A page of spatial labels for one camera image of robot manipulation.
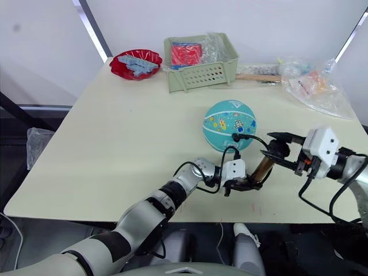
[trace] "plastic bag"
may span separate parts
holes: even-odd
[[[29,128],[27,130],[27,170],[32,169],[37,159],[51,140],[54,131],[41,128]]]
[[[254,89],[270,85],[280,85],[279,63],[238,64],[236,80],[230,85],[213,85],[210,89]]]
[[[170,39],[170,44],[171,68],[163,66],[164,71],[178,70],[192,65],[226,62],[230,59],[230,54],[218,33],[207,33],[204,36],[187,39],[173,37]]]
[[[318,65],[289,59],[279,70],[283,89],[311,109],[346,119],[355,117],[336,76],[334,59]]]

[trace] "gray floor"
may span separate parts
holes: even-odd
[[[68,246],[88,237],[92,231],[99,229],[69,221],[34,220],[15,218],[23,236],[24,242],[18,260],[18,268],[37,263],[48,256],[59,253]],[[0,271],[9,271],[14,267],[20,237],[17,231],[11,233],[0,250]]]

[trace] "white cable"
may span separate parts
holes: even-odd
[[[220,237],[220,240],[217,243],[216,250],[217,250],[217,253],[218,253],[218,257],[221,260],[221,263],[223,263],[223,265],[225,265],[225,262],[223,260],[223,257],[221,256],[221,253],[220,253],[220,250],[219,250],[220,243],[222,242],[223,237],[224,237],[224,227],[223,227],[223,224],[220,223],[220,226],[221,226],[221,237]]]
[[[5,216],[1,212],[0,212],[0,215],[3,216],[4,218],[6,218],[7,220],[9,220],[11,222],[11,224],[14,225],[15,229],[18,231],[18,233],[19,233],[19,235],[21,237],[21,242],[20,242],[19,247],[18,247],[18,253],[17,253],[17,257],[16,257],[16,262],[14,264],[14,270],[15,270],[15,269],[17,269],[19,254],[21,253],[21,248],[22,248],[22,245],[23,245],[23,235],[22,235],[22,232],[19,230],[17,224],[13,220],[11,220],[10,218],[8,218],[7,216]]]

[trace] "wooden stick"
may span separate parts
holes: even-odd
[[[246,81],[264,81],[264,82],[280,82],[281,76],[273,75],[252,75],[252,74],[236,74],[236,79],[244,79]]]

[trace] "white wall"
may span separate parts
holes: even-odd
[[[338,73],[356,115],[368,125],[368,19],[339,60]]]
[[[101,66],[72,0],[0,0],[0,90],[15,103],[73,105]]]
[[[87,0],[117,55],[136,48],[163,54],[163,40],[227,33],[240,62],[277,57],[336,57],[367,8],[367,0]]]

